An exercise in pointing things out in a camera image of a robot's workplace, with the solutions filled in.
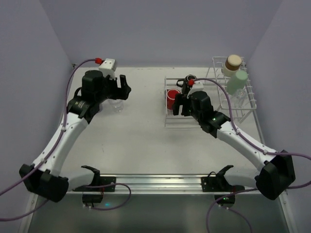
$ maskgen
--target cup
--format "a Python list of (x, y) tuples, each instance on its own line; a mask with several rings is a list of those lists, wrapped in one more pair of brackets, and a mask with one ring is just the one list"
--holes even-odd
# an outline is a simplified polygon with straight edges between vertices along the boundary
[(167, 102), (167, 108), (172, 110), (173, 104), (175, 102), (175, 96), (177, 94), (180, 94), (180, 91), (177, 89), (169, 89), (166, 91), (166, 102)]

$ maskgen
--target red cup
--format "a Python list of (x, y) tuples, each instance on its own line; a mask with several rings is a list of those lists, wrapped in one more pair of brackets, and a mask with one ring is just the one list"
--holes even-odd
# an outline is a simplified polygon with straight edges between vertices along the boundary
[(170, 89), (167, 90), (166, 92), (166, 101), (167, 101), (167, 108), (172, 110), (173, 109), (173, 104), (175, 102), (175, 96), (176, 94), (180, 94), (180, 91), (177, 89)]

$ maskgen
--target red cable plug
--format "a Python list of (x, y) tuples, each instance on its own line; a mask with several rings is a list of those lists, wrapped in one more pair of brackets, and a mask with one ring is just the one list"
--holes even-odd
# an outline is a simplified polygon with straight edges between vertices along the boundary
[(100, 57), (95, 58), (95, 63), (101, 65), (104, 62), (104, 60)]

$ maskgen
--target dish rack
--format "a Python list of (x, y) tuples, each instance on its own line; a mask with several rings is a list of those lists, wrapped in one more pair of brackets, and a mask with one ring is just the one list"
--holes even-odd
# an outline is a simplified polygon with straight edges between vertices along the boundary
[[(219, 84), (221, 84), (224, 88), (226, 88), (226, 84), (229, 81), (229, 77), (226, 77), (222, 73), (222, 67), (226, 61), (227, 57), (213, 57), (212, 64), (213, 67), (209, 67), (207, 69), (207, 73), (205, 78), (209, 78), (215, 80)], [(245, 62), (242, 60), (242, 65), (240, 67), (241, 70), (247, 72), (245, 67)], [(167, 99), (166, 99), (166, 91), (169, 89), (177, 89), (181, 91), (181, 88), (176, 85), (178, 79), (182, 79), (184, 77), (179, 78), (167, 78), (164, 79), (164, 107), (165, 107), (165, 128), (168, 129), (200, 129), (200, 125), (192, 116), (174, 116), (173, 111), (167, 108)], [(204, 81), (202, 82), (204, 85), (204, 91), (207, 92), (208, 96), (211, 99), (212, 105), (214, 109), (226, 114), (229, 116), (229, 107), (228, 101), (222, 92), (222, 90), (212, 82)], [(252, 91), (252, 86), (250, 84), (249, 79), (247, 79), (246, 85), (244, 89), (247, 92), (248, 99), (246, 99), (243, 105), (239, 108), (232, 107), (233, 120), (237, 123), (242, 123), (251, 113), (256, 109), (256, 100), (254, 98), (254, 93)]]

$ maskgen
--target tan lid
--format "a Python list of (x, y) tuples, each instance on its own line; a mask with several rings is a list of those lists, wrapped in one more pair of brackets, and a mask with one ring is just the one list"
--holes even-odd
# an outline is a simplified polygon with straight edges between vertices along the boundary
[(242, 64), (242, 58), (238, 55), (230, 55), (227, 59), (228, 63), (234, 67), (239, 67)]

